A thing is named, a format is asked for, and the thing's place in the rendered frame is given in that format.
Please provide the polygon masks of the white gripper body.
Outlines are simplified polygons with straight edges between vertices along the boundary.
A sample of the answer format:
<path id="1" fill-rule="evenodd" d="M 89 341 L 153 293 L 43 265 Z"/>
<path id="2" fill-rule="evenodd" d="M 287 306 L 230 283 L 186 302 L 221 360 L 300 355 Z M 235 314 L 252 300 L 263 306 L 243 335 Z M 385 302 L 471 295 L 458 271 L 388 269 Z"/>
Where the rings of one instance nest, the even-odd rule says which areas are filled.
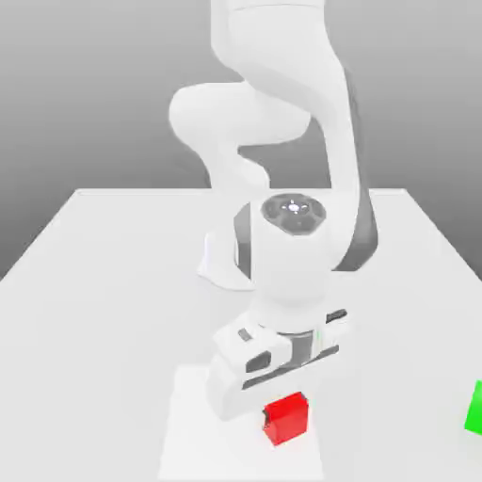
<path id="1" fill-rule="evenodd" d="M 328 360 L 339 350 L 333 345 L 301 366 L 280 367 L 247 379 L 236 375 L 220 355 L 215 355 L 208 365 L 207 400 L 220 420 L 229 421 L 293 393 L 307 394 L 319 384 Z"/>

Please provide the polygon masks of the small green cube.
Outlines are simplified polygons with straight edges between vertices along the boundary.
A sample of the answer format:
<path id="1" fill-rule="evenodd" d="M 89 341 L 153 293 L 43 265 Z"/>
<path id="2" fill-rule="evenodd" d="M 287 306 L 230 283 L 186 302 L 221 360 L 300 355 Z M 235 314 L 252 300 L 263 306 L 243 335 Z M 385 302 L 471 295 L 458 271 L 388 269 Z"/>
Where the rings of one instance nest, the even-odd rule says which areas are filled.
<path id="1" fill-rule="evenodd" d="M 482 380 L 478 379 L 467 410 L 464 428 L 482 436 Z"/>

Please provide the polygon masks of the small red cube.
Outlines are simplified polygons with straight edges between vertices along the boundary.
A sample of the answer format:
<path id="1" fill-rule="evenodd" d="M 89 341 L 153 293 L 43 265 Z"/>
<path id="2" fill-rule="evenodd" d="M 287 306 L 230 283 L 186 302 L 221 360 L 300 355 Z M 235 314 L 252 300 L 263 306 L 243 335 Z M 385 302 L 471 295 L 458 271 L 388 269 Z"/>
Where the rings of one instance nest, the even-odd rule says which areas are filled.
<path id="1" fill-rule="evenodd" d="M 266 405 L 263 414 L 263 431 L 278 446 L 307 431 L 309 402 L 302 392 L 293 393 Z"/>

